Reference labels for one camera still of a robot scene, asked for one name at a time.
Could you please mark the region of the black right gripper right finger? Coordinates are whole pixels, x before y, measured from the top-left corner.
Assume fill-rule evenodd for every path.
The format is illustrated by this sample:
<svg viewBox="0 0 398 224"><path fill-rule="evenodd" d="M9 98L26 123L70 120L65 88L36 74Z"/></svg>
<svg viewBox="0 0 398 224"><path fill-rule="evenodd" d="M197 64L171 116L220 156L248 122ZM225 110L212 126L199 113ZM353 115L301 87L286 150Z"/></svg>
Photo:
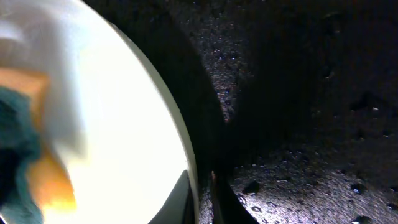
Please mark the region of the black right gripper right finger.
<svg viewBox="0 0 398 224"><path fill-rule="evenodd" d="M215 224L258 224L241 205L231 186L214 171L211 172L211 202Z"/></svg>

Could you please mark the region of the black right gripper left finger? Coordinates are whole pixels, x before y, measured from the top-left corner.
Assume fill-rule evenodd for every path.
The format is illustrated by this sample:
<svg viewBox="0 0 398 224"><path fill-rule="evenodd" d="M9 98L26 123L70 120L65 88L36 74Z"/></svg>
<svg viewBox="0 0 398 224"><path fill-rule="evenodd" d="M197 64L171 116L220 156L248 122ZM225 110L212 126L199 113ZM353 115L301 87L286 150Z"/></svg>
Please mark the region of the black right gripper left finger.
<svg viewBox="0 0 398 224"><path fill-rule="evenodd" d="M194 224L195 212L188 172L182 172L162 208L149 224Z"/></svg>

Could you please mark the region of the mint green plate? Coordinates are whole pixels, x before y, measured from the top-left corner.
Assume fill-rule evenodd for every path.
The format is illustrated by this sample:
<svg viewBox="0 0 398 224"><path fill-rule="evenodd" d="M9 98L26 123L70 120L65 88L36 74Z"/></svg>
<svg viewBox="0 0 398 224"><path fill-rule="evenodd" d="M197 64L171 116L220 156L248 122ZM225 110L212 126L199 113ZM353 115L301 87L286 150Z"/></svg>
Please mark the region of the mint green plate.
<svg viewBox="0 0 398 224"><path fill-rule="evenodd" d="M197 166L181 112L114 24L83 1L2 1L2 68L49 80L40 135L76 200L63 223L149 223L185 170L198 222Z"/></svg>

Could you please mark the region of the green and yellow sponge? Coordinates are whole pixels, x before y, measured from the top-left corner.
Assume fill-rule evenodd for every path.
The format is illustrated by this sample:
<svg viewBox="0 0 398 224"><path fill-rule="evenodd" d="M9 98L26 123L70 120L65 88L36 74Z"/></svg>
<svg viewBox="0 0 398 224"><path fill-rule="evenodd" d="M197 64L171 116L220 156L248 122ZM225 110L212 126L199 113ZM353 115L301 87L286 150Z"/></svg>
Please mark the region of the green and yellow sponge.
<svg viewBox="0 0 398 224"><path fill-rule="evenodd" d="M41 137L49 80L1 69L1 223L63 223L76 212L67 173Z"/></svg>

